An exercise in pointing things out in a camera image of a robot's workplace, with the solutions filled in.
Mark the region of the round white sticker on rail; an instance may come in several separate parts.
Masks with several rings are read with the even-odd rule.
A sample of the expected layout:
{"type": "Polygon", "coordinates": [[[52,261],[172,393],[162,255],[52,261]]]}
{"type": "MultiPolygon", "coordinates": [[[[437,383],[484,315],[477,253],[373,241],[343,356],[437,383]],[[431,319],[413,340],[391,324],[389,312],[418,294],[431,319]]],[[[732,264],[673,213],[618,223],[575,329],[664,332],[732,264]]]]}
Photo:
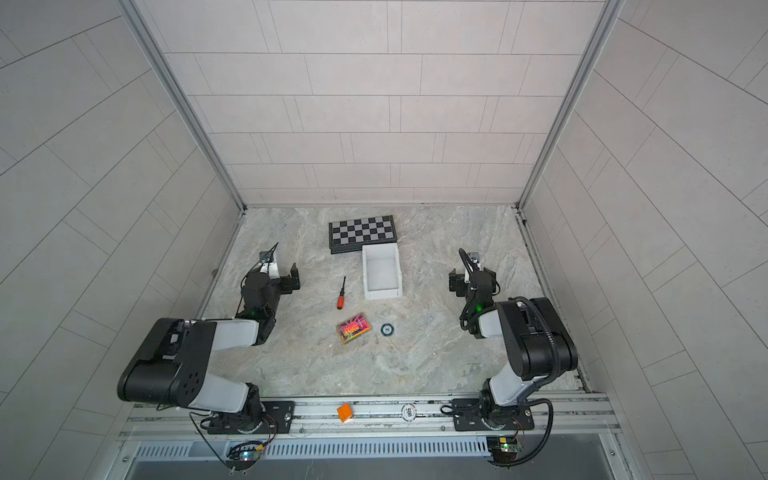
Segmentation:
{"type": "Polygon", "coordinates": [[[414,404],[405,404],[401,409],[402,419],[406,422],[412,422],[417,418],[417,409],[414,404]]]}

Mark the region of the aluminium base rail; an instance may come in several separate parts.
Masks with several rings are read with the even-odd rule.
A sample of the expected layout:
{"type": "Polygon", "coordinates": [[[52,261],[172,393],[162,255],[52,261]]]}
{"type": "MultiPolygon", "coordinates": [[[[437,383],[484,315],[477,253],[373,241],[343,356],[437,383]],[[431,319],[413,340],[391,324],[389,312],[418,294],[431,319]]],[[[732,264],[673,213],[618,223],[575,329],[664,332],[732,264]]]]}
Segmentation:
{"type": "MultiPolygon", "coordinates": [[[[454,398],[477,398],[475,394],[411,395],[411,396],[353,396],[353,397],[276,397],[266,401],[293,401],[294,416],[290,432],[277,434],[283,439],[320,439],[355,437],[422,437],[422,436],[481,436],[512,435],[527,438],[542,434],[548,422],[548,409],[544,405],[532,406],[535,428],[530,431],[458,432],[453,419],[441,411],[454,398]],[[349,403],[354,417],[342,423],[337,408],[349,403]],[[401,409],[414,404],[417,418],[412,422],[402,419],[401,409]]],[[[554,434],[619,433],[621,427],[614,409],[605,394],[581,391],[543,391],[531,397],[546,398],[553,405],[554,434]]]]}

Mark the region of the left green circuit board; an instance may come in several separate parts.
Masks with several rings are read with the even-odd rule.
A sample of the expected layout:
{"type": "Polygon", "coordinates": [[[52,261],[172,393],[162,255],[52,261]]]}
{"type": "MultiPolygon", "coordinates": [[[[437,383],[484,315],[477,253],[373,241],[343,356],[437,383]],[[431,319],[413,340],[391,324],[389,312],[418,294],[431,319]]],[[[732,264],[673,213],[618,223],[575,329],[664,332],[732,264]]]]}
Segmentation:
{"type": "Polygon", "coordinates": [[[227,453],[227,459],[237,468],[249,468],[261,459],[265,448],[265,443],[262,441],[244,442],[232,446],[227,453]]]}

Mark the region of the green circuit board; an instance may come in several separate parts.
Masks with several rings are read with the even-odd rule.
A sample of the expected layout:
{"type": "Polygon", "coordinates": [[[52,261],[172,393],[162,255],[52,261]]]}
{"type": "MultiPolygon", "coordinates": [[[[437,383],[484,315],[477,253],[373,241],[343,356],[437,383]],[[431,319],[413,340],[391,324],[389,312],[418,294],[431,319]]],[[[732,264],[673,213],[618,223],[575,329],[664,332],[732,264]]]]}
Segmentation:
{"type": "Polygon", "coordinates": [[[265,443],[262,441],[244,442],[232,446],[227,453],[227,459],[237,468],[249,468],[261,459],[265,448],[265,443]]]}
{"type": "Polygon", "coordinates": [[[517,437],[487,437],[488,452],[493,464],[508,465],[514,463],[522,449],[517,437]]]}

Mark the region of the red black screwdriver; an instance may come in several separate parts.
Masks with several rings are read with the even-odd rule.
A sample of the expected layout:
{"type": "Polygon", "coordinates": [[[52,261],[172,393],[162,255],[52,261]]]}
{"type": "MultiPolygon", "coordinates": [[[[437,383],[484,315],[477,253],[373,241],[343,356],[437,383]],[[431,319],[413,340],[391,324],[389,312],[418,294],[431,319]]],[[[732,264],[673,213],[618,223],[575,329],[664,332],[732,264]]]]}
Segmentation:
{"type": "Polygon", "coordinates": [[[343,277],[342,285],[339,291],[339,295],[336,302],[336,308],[338,310],[342,310],[345,303],[345,286],[346,286],[346,277],[343,277]]]}

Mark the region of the black white checkerboard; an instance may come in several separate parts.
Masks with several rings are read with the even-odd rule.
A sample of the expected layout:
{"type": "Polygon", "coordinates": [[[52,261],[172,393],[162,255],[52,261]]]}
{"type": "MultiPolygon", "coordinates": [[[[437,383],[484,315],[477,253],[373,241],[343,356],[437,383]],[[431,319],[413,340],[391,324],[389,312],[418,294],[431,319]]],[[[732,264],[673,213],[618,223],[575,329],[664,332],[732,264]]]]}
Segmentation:
{"type": "Polygon", "coordinates": [[[364,246],[396,243],[396,226],[392,215],[364,217],[330,222],[329,249],[332,254],[361,251],[364,246]]]}

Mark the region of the colourful pink card pack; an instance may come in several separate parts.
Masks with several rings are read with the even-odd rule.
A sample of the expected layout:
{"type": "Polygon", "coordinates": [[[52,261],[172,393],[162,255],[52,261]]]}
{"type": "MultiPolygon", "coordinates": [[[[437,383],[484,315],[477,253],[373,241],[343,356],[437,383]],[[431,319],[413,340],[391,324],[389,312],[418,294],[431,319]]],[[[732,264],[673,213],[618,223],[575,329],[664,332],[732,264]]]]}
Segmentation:
{"type": "Polygon", "coordinates": [[[336,326],[336,331],[343,344],[347,344],[371,330],[371,325],[364,314],[351,317],[336,326]]]}

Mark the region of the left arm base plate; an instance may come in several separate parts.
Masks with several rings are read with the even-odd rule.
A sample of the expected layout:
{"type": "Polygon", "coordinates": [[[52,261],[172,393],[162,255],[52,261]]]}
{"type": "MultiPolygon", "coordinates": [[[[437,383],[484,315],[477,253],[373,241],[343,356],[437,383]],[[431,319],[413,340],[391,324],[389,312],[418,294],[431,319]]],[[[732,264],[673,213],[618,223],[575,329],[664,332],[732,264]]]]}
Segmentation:
{"type": "Polygon", "coordinates": [[[266,401],[253,409],[247,404],[239,413],[214,413],[201,421],[212,435],[287,434],[294,416],[293,401],[266,401]]]}

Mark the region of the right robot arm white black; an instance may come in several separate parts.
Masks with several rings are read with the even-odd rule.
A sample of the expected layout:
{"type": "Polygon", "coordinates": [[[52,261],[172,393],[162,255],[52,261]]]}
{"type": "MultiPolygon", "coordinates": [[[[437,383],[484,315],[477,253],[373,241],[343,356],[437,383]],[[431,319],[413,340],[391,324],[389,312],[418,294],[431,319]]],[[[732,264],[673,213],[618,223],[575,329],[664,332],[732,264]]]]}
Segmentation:
{"type": "Polygon", "coordinates": [[[451,271],[448,289],[465,299],[461,329],[478,339],[502,339],[507,356],[483,384],[479,399],[467,406],[455,402],[454,414],[465,416],[470,427],[532,428],[526,418],[533,406],[529,397],[578,366],[576,345],[553,304],[546,297],[497,301],[500,287],[488,269],[451,271]]]}

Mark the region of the orange tape piece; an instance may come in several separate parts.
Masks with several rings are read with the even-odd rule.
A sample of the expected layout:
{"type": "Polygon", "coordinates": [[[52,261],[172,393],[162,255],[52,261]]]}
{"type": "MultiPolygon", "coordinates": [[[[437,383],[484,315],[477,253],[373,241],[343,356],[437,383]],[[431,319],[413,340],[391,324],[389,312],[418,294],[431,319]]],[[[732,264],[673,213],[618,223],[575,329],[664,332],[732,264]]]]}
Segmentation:
{"type": "Polygon", "coordinates": [[[342,423],[351,420],[354,417],[354,412],[349,403],[345,403],[337,408],[337,415],[342,423]]]}

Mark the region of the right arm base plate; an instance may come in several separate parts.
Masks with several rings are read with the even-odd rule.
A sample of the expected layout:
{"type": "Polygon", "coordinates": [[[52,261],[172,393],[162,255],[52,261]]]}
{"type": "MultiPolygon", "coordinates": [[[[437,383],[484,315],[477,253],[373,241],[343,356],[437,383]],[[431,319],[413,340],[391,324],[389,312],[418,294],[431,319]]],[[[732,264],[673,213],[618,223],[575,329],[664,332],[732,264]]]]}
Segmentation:
{"type": "Polygon", "coordinates": [[[535,423],[530,410],[517,405],[498,406],[492,400],[454,398],[441,411],[453,419],[458,432],[530,431],[535,423]]]}

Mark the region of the right green circuit board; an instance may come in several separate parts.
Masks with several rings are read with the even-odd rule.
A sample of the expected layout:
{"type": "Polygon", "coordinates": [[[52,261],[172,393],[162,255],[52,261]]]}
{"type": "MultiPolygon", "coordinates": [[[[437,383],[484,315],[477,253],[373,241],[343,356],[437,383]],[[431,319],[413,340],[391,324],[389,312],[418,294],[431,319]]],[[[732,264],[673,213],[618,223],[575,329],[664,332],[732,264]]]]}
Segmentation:
{"type": "Polygon", "coordinates": [[[522,449],[517,437],[487,437],[488,452],[493,464],[508,465],[514,463],[522,449]]]}

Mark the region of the white plastic bin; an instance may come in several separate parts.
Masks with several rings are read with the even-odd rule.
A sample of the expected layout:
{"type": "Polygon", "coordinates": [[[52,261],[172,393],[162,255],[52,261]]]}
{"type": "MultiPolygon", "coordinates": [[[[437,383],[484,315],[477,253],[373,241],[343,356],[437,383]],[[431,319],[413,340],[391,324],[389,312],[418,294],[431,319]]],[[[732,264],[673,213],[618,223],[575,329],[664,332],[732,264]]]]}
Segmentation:
{"type": "Polygon", "coordinates": [[[362,249],[364,297],[368,301],[401,298],[403,277],[396,243],[362,249]]]}

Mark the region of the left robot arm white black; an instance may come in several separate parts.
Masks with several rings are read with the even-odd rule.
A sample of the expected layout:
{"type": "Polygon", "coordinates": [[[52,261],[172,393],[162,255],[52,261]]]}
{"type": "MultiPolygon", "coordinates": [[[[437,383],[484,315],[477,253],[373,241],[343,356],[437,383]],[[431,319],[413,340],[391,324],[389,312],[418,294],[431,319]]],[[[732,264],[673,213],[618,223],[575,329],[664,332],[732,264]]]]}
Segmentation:
{"type": "Polygon", "coordinates": [[[264,344],[276,325],[280,298],[301,288],[293,264],[281,276],[264,256],[241,282],[242,309],[228,319],[161,318],[155,322],[117,383],[125,402],[209,411],[211,433],[251,433],[267,419],[259,388],[211,373],[211,354],[264,344]]]}

